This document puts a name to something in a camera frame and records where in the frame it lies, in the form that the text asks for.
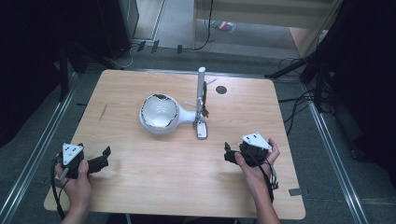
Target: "person's left hand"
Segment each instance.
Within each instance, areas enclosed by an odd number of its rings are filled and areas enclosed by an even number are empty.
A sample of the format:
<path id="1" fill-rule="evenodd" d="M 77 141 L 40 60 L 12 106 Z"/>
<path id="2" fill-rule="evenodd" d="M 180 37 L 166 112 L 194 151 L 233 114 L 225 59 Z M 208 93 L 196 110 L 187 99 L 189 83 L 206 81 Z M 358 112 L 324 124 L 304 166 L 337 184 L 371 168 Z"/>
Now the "person's left hand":
<path id="1" fill-rule="evenodd" d="M 67 194 L 70 200 L 70 208 L 67 214 L 67 219 L 72 218 L 71 223 L 83 223 L 87 217 L 91 208 L 91 196 L 92 187 L 91 180 L 92 176 L 87 175 L 89 169 L 89 164 L 87 161 L 83 160 L 78 167 L 78 179 L 63 179 L 61 180 L 62 185 L 64 185 L 64 192 Z M 58 163 L 55 166 L 55 173 L 57 176 L 61 176 L 64 172 L 62 165 Z"/>

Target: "wooden tabletop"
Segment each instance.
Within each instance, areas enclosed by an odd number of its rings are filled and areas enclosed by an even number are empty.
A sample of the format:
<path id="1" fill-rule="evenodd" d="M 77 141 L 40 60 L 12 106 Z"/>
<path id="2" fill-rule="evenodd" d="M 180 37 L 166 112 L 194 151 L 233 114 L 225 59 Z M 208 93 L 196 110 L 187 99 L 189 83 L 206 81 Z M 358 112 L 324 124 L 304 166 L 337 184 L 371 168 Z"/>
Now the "wooden tabletop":
<path id="1" fill-rule="evenodd" d="M 224 160 L 224 142 L 239 150 L 241 136 L 259 132 L 280 150 L 275 168 L 279 218 L 305 216 L 299 184 L 271 80 L 210 77 L 207 86 L 208 137 L 198 140 L 191 124 L 167 135 L 147 132 L 139 111 L 147 97 L 165 93 L 185 109 L 195 102 L 197 74 L 177 75 L 106 70 L 101 75 L 71 144 L 84 144 L 85 159 L 112 153 L 109 166 L 94 174 L 92 211 L 194 217 L 255 217 L 256 209 L 239 166 Z M 217 86 L 227 89 L 216 92 Z M 67 197 L 62 197 L 68 207 Z M 46 209 L 56 210 L 49 192 Z"/>

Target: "gray carpet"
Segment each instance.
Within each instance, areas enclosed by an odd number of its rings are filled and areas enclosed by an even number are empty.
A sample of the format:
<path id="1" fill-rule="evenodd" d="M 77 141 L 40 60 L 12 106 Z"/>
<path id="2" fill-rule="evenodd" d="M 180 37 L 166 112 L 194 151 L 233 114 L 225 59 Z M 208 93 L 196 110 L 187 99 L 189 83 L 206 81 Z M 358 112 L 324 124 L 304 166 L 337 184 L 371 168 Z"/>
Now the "gray carpet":
<path id="1" fill-rule="evenodd" d="M 128 62 L 128 57 L 125 56 L 121 63 Z M 186 51 L 177 55 L 175 49 L 159 49 L 157 53 L 151 54 L 149 48 L 141 52 L 134 50 L 133 57 L 134 63 L 127 68 L 128 70 L 196 71 L 198 67 L 205 66 L 208 72 L 242 74 L 244 77 L 256 78 L 275 72 L 279 62 L 279 59 L 209 52 Z M 84 104 L 89 102 L 95 84 L 104 70 L 102 65 L 91 60 L 87 61 L 90 65 L 89 69 L 86 74 L 79 75 L 76 92 L 24 194 L 12 223 L 58 223 L 60 221 L 55 212 L 44 209 L 43 202 L 50 189 L 50 161 L 61 150 L 62 143 L 70 142 L 72 139 L 78 121 L 83 115 Z M 282 77 L 276 80 L 275 84 L 278 99 L 296 98 L 304 92 L 296 75 Z M 9 144 L 0 148 L 0 163 L 2 164 L 0 166 L 2 174 L 0 200 L 2 204 L 49 121 L 57 105 L 59 91 L 58 88 L 49 95 L 44 104 L 25 123 L 19 134 Z M 291 114 L 292 104 L 293 102 L 280 104 L 284 119 Z M 334 142 L 339 147 L 339 153 L 357 187 L 357 192 L 363 199 L 363 206 L 370 222 L 396 223 L 396 216 L 394 216 L 396 193 L 387 179 L 387 174 L 374 163 L 361 163 L 351 159 L 347 140 L 336 118 L 332 115 L 325 117 L 333 133 Z M 282 220 L 282 223 L 354 223 L 309 109 L 296 115 L 289 142 L 300 187 L 304 193 L 306 217 L 297 221 Z M 108 214 L 91 213 L 87 223 L 106 223 L 107 217 Z M 243 222 L 253 223 L 253 220 L 243 219 Z"/>

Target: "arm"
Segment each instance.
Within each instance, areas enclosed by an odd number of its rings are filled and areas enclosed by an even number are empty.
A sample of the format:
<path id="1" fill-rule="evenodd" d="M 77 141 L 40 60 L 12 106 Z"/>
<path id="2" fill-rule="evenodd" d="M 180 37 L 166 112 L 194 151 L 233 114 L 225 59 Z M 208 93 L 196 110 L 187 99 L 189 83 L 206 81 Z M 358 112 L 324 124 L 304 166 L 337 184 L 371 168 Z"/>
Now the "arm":
<path id="1" fill-rule="evenodd" d="M 88 173 L 88 162 L 82 161 L 78 167 L 78 179 L 70 179 L 64 186 L 64 192 L 66 192 L 70 201 L 70 208 L 67 216 L 62 221 L 65 223 L 85 223 L 90 208 L 91 208 L 91 179 L 92 177 Z M 62 174 L 64 169 L 61 164 L 55 167 L 55 172 L 59 176 Z"/>
<path id="2" fill-rule="evenodd" d="M 280 153 L 276 143 L 272 139 L 270 139 L 269 142 L 270 145 L 273 147 L 273 152 L 268 155 L 267 160 L 271 164 L 274 164 L 276 158 L 279 156 Z M 256 205 L 259 223 L 280 223 L 276 211 L 271 203 L 268 188 L 259 167 L 252 168 L 248 166 L 245 162 L 245 159 L 240 153 L 235 153 L 235 159 L 245 175 L 248 188 Z M 262 168 L 265 173 L 267 173 L 268 177 L 271 177 L 271 170 L 269 165 L 263 164 Z"/>

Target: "person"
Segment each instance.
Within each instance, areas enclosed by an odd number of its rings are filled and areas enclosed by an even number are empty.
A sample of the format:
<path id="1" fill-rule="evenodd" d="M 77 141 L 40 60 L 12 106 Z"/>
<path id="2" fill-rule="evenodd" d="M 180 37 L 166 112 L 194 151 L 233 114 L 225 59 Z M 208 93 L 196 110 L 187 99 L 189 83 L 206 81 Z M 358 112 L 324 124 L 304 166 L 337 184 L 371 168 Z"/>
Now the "person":
<path id="1" fill-rule="evenodd" d="M 267 154 L 267 160 L 269 163 L 274 164 L 280 154 L 280 151 L 276 145 L 276 142 L 272 138 L 269 139 L 269 144 L 272 146 L 273 151 Z M 244 157 L 239 152 L 236 152 L 234 155 L 237 164 L 240 166 L 242 172 L 245 175 L 248 188 L 256 205 L 259 223 L 280 223 L 276 211 L 272 205 L 262 171 L 259 169 L 259 167 L 248 166 Z M 90 212 L 92 196 L 92 176 L 87 175 L 88 169 L 88 162 L 85 160 L 81 161 L 78 167 L 78 178 L 68 180 L 67 184 L 64 186 L 64 192 L 69 197 L 70 208 L 67 216 L 62 221 L 63 224 L 85 223 L 85 219 Z M 262 169 L 268 175 L 268 177 L 271 178 L 271 167 L 265 163 L 262 165 Z M 63 171 L 64 169 L 62 168 L 61 164 L 58 163 L 55 166 L 55 173 L 60 176 Z"/>

